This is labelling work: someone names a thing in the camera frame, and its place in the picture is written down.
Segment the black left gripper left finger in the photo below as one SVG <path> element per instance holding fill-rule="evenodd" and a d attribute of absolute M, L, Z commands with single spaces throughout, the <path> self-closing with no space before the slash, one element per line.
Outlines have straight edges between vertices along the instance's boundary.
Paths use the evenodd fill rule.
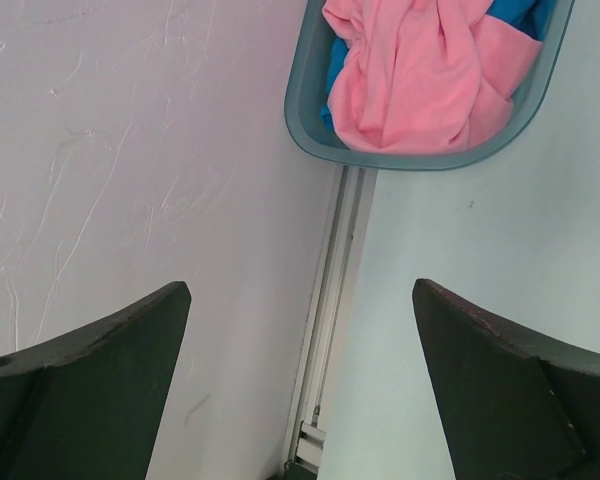
<path fill-rule="evenodd" d="M 0 479 L 146 477 L 191 294 L 123 310 L 0 357 Z"/>

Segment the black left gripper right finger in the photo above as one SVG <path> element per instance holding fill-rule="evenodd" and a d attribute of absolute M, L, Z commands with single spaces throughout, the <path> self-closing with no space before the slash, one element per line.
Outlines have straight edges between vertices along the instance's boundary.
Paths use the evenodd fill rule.
<path fill-rule="evenodd" d="M 458 479 L 600 479 L 600 354 L 429 279 L 412 300 Z"/>

